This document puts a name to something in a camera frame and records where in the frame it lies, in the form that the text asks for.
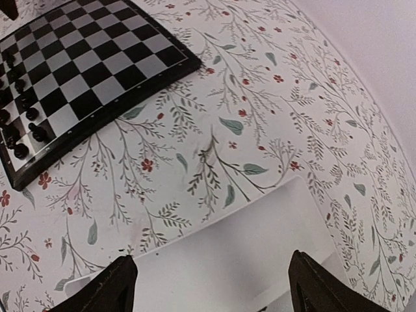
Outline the black and white chessboard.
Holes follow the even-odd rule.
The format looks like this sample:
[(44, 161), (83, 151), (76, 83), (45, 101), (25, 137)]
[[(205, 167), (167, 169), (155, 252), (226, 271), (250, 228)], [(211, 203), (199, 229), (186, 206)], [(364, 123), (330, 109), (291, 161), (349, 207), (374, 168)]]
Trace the black and white chessboard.
[[(4, 52), (16, 58), (14, 67)], [(119, 115), (198, 70), (201, 60), (132, 1), (69, 1), (1, 40), (1, 162), (21, 191), (59, 158)], [(14, 82), (26, 82), (37, 119), (25, 117)], [(43, 127), (37, 142), (29, 124)], [(29, 154), (8, 149), (12, 124)]]

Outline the black chess pawn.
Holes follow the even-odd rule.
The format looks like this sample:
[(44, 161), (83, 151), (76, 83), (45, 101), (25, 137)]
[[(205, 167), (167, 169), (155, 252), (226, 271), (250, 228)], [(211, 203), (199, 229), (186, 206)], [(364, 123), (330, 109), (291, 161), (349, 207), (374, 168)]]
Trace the black chess pawn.
[(17, 79), (14, 82), (14, 88), (18, 94), (22, 94), (25, 89), (26, 82), (23, 79)]
[(31, 106), (31, 96), (29, 94), (22, 94), (19, 98), (24, 109), (28, 109)]
[(25, 113), (25, 117), (30, 121), (37, 119), (38, 115), (39, 111), (34, 107), (30, 107)]
[(3, 56), (7, 66), (9, 68), (13, 68), (16, 60), (15, 56), (13, 54), (10, 54), (8, 51), (5, 51)]
[(10, 113), (5, 109), (0, 109), (0, 123), (6, 124), (10, 119)]

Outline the black chess piece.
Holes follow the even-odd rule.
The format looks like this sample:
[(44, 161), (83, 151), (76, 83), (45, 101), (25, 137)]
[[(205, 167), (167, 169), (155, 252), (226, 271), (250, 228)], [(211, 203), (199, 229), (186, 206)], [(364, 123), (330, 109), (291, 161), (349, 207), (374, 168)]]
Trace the black chess piece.
[(25, 159), (29, 154), (28, 147), (23, 143), (18, 143), (13, 146), (14, 156), (19, 159)]
[(30, 123), (29, 130), (31, 131), (33, 138), (37, 142), (43, 142), (47, 138), (47, 132), (43, 127), (35, 125), (34, 123)]
[(3, 128), (3, 134), (5, 136), (6, 146), (8, 149), (13, 150), (16, 142), (20, 139), (19, 130), (12, 124), (6, 125)]

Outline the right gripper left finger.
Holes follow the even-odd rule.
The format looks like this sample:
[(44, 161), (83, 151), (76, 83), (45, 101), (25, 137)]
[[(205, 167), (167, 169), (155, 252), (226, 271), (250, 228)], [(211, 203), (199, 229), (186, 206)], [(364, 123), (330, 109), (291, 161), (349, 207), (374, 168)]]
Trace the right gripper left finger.
[(138, 269), (130, 255), (120, 256), (79, 292), (52, 312), (132, 312)]

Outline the white plastic compartment tray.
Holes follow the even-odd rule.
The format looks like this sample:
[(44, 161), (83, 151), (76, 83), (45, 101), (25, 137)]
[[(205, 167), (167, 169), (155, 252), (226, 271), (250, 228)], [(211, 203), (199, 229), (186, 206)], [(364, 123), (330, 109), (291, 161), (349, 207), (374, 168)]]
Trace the white plastic compartment tray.
[(347, 282), (324, 219), (300, 177), (137, 257), (134, 309), (292, 311), (288, 269), (296, 250)]

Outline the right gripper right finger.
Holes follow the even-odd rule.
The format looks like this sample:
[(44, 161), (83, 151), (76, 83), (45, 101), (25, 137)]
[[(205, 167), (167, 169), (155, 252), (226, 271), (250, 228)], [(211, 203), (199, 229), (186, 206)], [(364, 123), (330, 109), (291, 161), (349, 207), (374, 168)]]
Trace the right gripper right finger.
[(307, 253), (294, 251), (288, 269), (295, 311), (385, 311), (347, 287)]

